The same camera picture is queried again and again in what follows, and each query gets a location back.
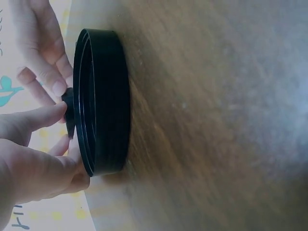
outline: teal drawing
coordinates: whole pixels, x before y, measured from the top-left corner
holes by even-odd
[[[11,97],[13,97],[17,92],[23,90],[22,87],[12,88],[12,80],[7,76],[2,76],[0,80],[0,107],[6,105]]]

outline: wooden table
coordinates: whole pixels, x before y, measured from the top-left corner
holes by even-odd
[[[74,0],[115,30],[129,159],[86,191],[97,231],[308,229],[308,1]]]

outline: hand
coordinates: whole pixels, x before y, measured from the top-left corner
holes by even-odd
[[[17,204],[74,193],[89,186],[76,136],[71,141],[62,137],[48,154],[27,147],[33,131],[56,123],[66,109],[62,102],[29,112],[0,115],[0,165],[6,166],[5,179],[13,183],[12,195]]]
[[[73,68],[54,11],[49,0],[9,0],[9,6],[24,58],[17,79],[42,105],[54,105],[36,77],[58,97],[73,82]]]

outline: black lid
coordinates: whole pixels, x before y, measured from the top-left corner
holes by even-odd
[[[121,43],[113,31],[83,29],[75,58],[73,88],[62,100],[69,137],[76,126],[90,177],[120,171],[128,153],[130,92]]]

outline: paper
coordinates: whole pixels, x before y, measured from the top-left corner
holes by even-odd
[[[66,34],[71,0],[51,0],[61,31]],[[19,53],[12,44],[11,21],[5,2],[0,3],[0,113],[38,108],[27,90],[14,78]],[[47,152],[66,134],[63,124],[34,132],[29,147]],[[16,205],[6,231],[95,231],[84,192],[61,195],[53,199]]]

